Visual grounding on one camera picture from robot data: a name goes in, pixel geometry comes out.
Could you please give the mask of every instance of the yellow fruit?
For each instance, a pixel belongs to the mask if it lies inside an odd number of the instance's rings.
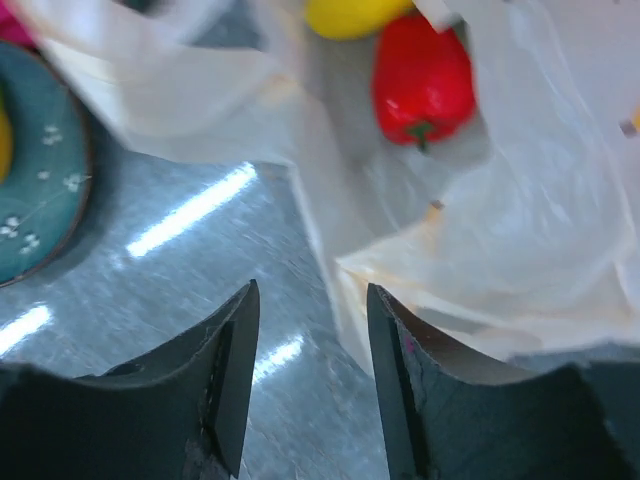
[[[9,117],[0,99],[0,183],[9,176],[13,156],[13,135]]]
[[[322,37],[354,40],[377,32],[412,7],[412,0],[309,0],[306,17]]]
[[[640,107],[638,107],[634,112],[631,123],[633,123],[633,126],[636,127],[636,130],[640,132]]]

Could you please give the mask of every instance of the plate rim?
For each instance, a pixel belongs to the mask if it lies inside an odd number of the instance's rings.
[[[93,153],[94,152],[93,152],[93,143],[91,141],[91,131],[89,129],[89,124],[87,121],[86,114],[80,108],[80,101],[78,100],[78,98],[75,95],[73,95],[73,93],[71,93],[71,88],[68,86],[67,82],[65,82],[64,79],[60,76],[60,74],[56,72],[47,62],[45,62],[44,57],[39,56],[31,49],[25,48],[19,44],[9,42],[3,39],[0,39],[0,44],[9,45],[29,55],[33,60],[38,62],[40,65],[42,65],[49,72],[49,74],[51,74],[51,76],[55,79],[55,81],[60,84],[61,87],[65,87],[67,89],[67,92],[65,93],[65,95],[71,101],[72,108],[76,116],[80,120],[82,132],[84,133],[83,136],[84,136],[84,143],[86,147],[86,155],[84,155],[85,157],[84,160],[87,168],[87,176],[89,177],[84,182],[85,188],[82,194],[82,198],[80,199],[78,210],[76,211],[75,216],[73,217],[73,220],[71,221],[71,225],[69,226],[66,234],[58,241],[55,247],[53,247],[51,251],[36,265],[34,265],[33,267],[27,270],[24,270],[23,272],[19,273],[13,278],[10,278],[9,280],[0,280],[0,288],[2,288],[2,287],[7,287],[9,285],[12,285],[14,283],[20,282],[25,278],[30,277],[34,273],[42,270],[49,263],[51,263],[51,261],[54,258],[56,258],[60,253],[60,251],[67,245],[67,243],[75,233],[76,229],[78,228],[78,225],[80,224],[80,221],[82,220],[82,217],[84,216],[84,212],[87,208],[87,204],[89,201],[89,194],[91,192],[91,186],[93,183],[93,167],[94,167]]]

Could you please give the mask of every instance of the white plastic bag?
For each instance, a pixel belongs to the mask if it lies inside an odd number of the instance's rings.
[[[640,143],[621,128],[640,106],[640,5],[447,4],[469,24],[492,151],[437,221],[340,259],[343,284],[466,319],[449,333],[499,358],[640,343]]]
[[[505,332],[511,350],[526,351],[549,348],[549,326],[554,338],[561,328],[577,338],[595,325],[591,339],[615,322],[635,325],[618,272],[636,244],[625,178],[634,165],[624,159],[637,142],[619,138],[618,122],[640,100],[629,46],[640,6],[445,0],[470,24],[488,133],[478,118],[424,157],[388,144],[375,125],[375,38],[324,41],[305,27],[302,0],[250,0],[260,50],[191,46],[232,1],[165,0],[147,15],[112,0],[16,4],[127,147],[291,167],[341,341],[366,370],[367,281],[416,310],[489,326],[455,333],[497,356]],[[434,199],[446,203],[442,223],[416,224]]]

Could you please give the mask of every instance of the red bell pepper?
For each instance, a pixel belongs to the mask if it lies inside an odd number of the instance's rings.
[[[382,32],[372,95],[384,135],[422,150],[452,136],[476,108],[462,43],[452,29],[436,32],[420,13],[400,17]]]

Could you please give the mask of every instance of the pink object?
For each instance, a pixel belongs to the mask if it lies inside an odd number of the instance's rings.
[[[2,0],[0,0],[0,39],[25,47],[35,46],[27,31],[7,9]]]
[[[411,338],[409,337],[409,335],[406,335],[404,337],[404,342],[407,346],[407,350],[409,350],[409,353],[413,353],[414,348],[413,348],[413,342],[411,341]]]

